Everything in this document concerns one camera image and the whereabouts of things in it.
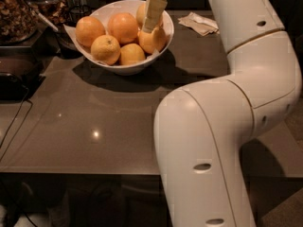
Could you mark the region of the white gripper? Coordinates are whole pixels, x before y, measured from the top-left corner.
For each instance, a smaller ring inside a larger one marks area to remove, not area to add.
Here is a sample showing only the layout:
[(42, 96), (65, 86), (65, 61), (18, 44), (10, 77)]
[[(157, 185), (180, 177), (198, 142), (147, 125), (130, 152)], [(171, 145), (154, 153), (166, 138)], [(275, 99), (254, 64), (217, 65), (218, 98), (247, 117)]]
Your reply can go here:
[(158, 25), (167, 3), (167, 0), (146, 0), (145, 15), (142, 26), (142, 30), (144, 32), (152, 33)]

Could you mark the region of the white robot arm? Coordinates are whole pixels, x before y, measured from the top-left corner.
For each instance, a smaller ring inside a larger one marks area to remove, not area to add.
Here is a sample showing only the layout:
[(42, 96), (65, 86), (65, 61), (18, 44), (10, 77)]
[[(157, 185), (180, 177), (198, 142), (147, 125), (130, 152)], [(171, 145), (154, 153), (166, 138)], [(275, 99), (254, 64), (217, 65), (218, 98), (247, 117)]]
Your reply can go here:
[(239, 150), (294, 108), (300, 67), (269, 0), (208, 1), (230, 73), (163, 98), (157, 162), (173, 227), (256, 227)]

